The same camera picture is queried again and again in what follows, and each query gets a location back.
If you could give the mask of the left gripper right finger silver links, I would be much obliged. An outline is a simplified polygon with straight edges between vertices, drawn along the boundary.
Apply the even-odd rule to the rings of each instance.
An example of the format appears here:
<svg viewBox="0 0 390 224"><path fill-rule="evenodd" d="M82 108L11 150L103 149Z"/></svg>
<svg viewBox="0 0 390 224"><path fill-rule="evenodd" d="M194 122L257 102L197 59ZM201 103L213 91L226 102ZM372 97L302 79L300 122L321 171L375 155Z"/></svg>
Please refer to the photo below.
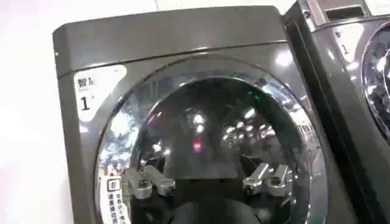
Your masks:
<svg viewBox="0 0 390 224"><path fill-rule="evenodd" d="M248 195L267 193L272 197L287 197L292 194L292 182L292 170L289 166L279 164L274 169L268 163L260 163L242 180L242 187Z"/></svg>

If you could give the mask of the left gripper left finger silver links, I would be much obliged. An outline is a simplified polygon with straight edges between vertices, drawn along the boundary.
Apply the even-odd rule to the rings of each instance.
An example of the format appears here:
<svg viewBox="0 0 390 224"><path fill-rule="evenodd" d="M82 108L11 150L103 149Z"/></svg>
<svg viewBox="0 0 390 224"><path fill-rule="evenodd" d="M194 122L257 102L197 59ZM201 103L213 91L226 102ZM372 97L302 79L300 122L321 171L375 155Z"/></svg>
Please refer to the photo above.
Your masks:
<svg viewBox="0 0 390 224"><path fill-rule="evenodd" d="M124 171L123 196L134 196L137 200L146 200L152 196L153 188L156 188L158 195L171 195L176 188L176 181L166 177L152 165L144 166L141 170L130 167Z"/></svg>

